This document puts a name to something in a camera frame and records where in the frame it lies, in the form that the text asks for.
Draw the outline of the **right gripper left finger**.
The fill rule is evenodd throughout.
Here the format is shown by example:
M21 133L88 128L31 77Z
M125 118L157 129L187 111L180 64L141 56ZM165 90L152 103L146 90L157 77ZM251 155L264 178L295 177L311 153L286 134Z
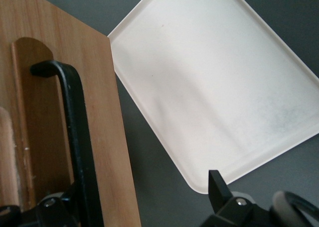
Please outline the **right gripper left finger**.
M65 192L46 196L35 209L39 227L80 227L76 182Z

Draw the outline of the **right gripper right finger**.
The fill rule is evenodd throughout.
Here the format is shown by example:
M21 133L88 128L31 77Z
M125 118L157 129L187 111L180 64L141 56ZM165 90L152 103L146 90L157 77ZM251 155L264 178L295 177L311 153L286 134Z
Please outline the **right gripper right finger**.
M273 227L270 212L245 197L236 197L217 170L208 172L208 196L214 213L202 227Z

